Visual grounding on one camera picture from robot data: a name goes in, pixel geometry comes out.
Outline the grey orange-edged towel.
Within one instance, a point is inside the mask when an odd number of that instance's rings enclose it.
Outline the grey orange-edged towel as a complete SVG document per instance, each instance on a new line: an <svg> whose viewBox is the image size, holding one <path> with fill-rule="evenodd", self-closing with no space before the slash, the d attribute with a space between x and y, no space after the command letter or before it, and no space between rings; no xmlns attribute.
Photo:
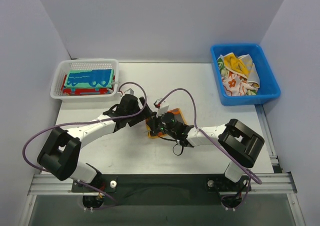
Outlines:
<svg viewBox="0 0 320 226"><path fill-rule="evenodd" d="M185 123L186 124L186 121L185 121L185 118L180 110L180 108L175 108L175 109L172 109L172 110L169 110L167 112L172 112L177 121L179 122L182 122L182 123ZM162 136L168 136L167 134L159 131L159 133L157 134L157 136L148 136L149 138L162 138ZM169 140L169 141L174 141L172 138L171 139L168 139L168 138L165 138L165 140Z"/></svg>

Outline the green teal towel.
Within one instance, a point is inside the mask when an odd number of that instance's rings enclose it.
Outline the green teal towel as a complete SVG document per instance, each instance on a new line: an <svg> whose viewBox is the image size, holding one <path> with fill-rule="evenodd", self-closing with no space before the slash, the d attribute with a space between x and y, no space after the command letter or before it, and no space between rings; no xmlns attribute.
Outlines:
<svg viewBox="0 0 320 226"><path fill-rule="evenodd" d="M112 85L114 69L71 70L68 72L64 87L80 88L109 88Z"/></svg>

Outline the red blue tiger towel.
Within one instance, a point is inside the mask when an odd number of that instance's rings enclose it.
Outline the red blue tiger towel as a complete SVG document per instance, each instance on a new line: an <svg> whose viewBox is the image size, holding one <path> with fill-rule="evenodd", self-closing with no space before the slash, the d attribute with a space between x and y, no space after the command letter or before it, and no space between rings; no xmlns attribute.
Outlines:
<svg viewBox="0 0 320 226"><path fill-rule="evenodd" d="M64 76L63 83L61 85L60 90L69 96L77 96L77 95L108 95L114 92L115 85L113 84L111 87L107 88L67 88L65 86L67 75Z"/></svg>

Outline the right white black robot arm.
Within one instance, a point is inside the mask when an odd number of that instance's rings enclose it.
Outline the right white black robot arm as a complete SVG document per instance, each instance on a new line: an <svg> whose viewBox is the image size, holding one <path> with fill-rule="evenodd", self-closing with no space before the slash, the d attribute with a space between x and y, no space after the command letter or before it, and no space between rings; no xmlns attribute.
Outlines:
<svg viewBox="0 0 320 226"><path fill-rule="evenodd" d="M175 115L167 112L162 116L153 116L146 120L150 131L157 135L166 134L181 147L214 145L230 159L224 176L232 182L238 182L242 175L258 184L261 179L251 171L265 140L237 119L231 119L220 126L197 127L177 121Z"/></svg>

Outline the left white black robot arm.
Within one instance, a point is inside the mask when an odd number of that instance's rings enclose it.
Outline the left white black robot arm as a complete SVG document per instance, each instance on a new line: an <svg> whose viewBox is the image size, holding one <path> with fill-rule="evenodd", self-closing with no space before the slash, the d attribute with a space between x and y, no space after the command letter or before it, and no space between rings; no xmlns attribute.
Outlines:
<svg viewBox="0 0 320 226"><path fill-rule="evenodd" d="M92 165L79 161L80 150L105 135L113 134L127 125L132 127L155 114L144 97L125 94L118 104L88 125L66 130L61 127L53 129L37 162L60 181L71 178L93 185L101 180L101 172Z"/></svg>

